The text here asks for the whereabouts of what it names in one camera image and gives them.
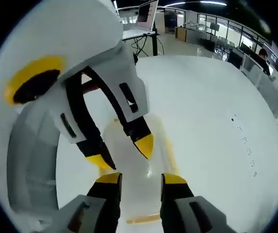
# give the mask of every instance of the yellow ring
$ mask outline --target yellow ring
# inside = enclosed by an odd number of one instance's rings
[[[30,78],[48,70],[56,69],[60,73],[65,68],[65,57],[60,55],[48,55],[36,61],[31,61],[23,69],[18,71],[4,89],[4,99],[9,105],[19,104],[14,102],[17,90]]]

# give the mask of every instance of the black circular opening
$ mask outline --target black circular opening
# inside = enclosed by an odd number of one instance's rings
[[[57,81],[60,71],[47,70],[27,80],[14,94],[14,102],[27,103],[45,94]]]

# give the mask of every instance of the ceiling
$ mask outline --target ceiling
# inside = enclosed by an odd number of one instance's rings
[[[242,2],[240,0],[213,0],[224,2],[227,4],[227,6],[220,6],[215,4],[203,4],[200,3],[198,0],[159,0],[159,6],[165,6],[181,1],[186,1],[187,3],[182,5],[175,5],[173,7],[232,19],[254,29],[259,34],[263,35],[266,39],[271,40],[271,36],[262,29],[258,17],[255,16],[251,8],[246,6],[245,1]],[[117,6],[119,8],[127,6],[138,6],[144,2],[146,2],[146,0],[117,0]]]

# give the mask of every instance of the office desk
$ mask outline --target office desk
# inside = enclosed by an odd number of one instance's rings
[[[123,41],[137,39],[141,37],[150,36],[152,38],[152,45],[153,45],[153,56],[158,55],[158,48],[157,48],[157,30],[152,32],[140,32],[140,30],[127,30],[123,32]]]
[[[193,193],[226,214],[237,232],[260,232],[278,207],[278,126],[256,87],[232,64],[206,57],[140,58],[136,69]],[[116,117],[113,108],[101,91],[85,102],[103,133]],[[86,194],[98,176],[75,147],[60,138],[59,205]]]

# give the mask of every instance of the laptop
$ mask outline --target laptop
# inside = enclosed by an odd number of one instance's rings
[[[138,19],[133,29],[123,32],[123,40],[138,37],[144,34],[154,34],[153,25],[156,16],[158,0],[151,0],[139,6]]]

